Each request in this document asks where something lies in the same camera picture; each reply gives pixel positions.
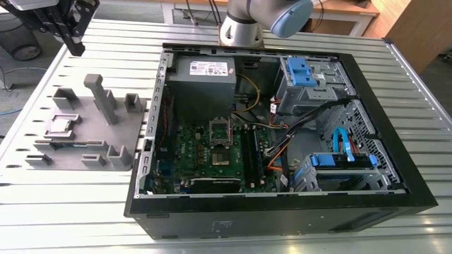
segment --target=ram slot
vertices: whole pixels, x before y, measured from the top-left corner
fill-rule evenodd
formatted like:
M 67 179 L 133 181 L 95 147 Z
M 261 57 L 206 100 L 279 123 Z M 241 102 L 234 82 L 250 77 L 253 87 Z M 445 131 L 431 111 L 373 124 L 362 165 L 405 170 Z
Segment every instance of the ram slot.
M 257 140 L 254 130 L 243 128 L 241 138 L 242 138 L 242 154 L 245 162 L 246 184 L 251 188 L 255 188 L 261 186 L 261 175 L 258 167 Z

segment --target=sticker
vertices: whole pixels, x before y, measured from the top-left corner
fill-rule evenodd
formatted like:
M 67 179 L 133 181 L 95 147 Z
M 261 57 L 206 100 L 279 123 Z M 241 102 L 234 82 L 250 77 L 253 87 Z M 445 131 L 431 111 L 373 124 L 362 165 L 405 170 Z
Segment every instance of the sticker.
M 213 227 L 211 227 L 211 232 L 213 233 L 222 233 L 227 229 L 233 227 L 234 221 L 214 221 L 213 222 Z
M 285 175 L 282 175 L 281 180 L 282 180 L 282 183 L 285 184 L 285 186 L 287 187 L 289 186 L 289 179 Z
M 277 114 L 277 108 L 278 108 L 277 104 L 271 104 L 270 111 L 273 114 Z
M 313 74 L 314 78 L 318 79 L 326 79 L 326 76 L 323 74 Z
M 227 76 L 227 62 L 198 62 L 190 63 L 190 74 L 198 76 Z

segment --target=power supply label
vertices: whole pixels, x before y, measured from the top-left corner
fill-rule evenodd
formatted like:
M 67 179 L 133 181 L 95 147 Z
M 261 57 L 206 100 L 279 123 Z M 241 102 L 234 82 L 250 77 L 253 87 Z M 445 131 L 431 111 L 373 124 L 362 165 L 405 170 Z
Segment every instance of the power supply label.
M 199 76 L 227 76 L 227 62 L 198 62 L 190 63 L 190 74 Z

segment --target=blue plastic tab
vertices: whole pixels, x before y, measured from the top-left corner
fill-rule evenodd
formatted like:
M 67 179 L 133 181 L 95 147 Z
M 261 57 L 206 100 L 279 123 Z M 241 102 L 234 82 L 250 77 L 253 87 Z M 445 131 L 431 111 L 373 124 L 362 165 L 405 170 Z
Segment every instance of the blue plastic tab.
M 319 165 L 319 161 L 315 155 L 311 155 L 311 164 L 313 166 L 318 166 Z
M 375 155 L 370 155 L 369 159 L 371 160 L 373 166 L 377 167 L 379 165 L 379 160 Z
M 318 81 L 311 76 L 311 66 L 305 58 L 289 58 L 289 69 L 295 86 L 318 86 Z
M 311 75 L 311 66 L 307 64 L 305 58 L 290 57 L 289 67 L 291 75 Z
M 318 86 L 318 81 L 310 75 L 294 75 L 295 86 Z
M 335 159 L 333 155 L 317 155 L 319 166 L 335 166 Z

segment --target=yellow wire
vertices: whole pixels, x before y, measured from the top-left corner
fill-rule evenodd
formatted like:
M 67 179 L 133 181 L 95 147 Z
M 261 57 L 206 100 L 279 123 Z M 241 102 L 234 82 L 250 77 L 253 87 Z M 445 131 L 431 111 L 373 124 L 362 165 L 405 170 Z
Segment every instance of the yellow wire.
M 245 110 L 235 110 L 235 111 L 233 111 L 234 113 L 243 113 L 243 112 L 247 112 L 249 110 L 251 110 L 259 104 L 261 90 L 259 90 L 259 87 L 258 87 L 257 83 L 247 76 L 245 76 L 243 74 L 239 74 L 239 73 L 238 73 L 238 75 L 245 77 L 245 79 L 247 79 L 249 82 L 253 83 L 253 85 L 254 85 L 254 87 L 257 89 L 257 93 L 258 93 L 257 102 L 255 102 L 255 104 L 251 107 L 246 108 Z

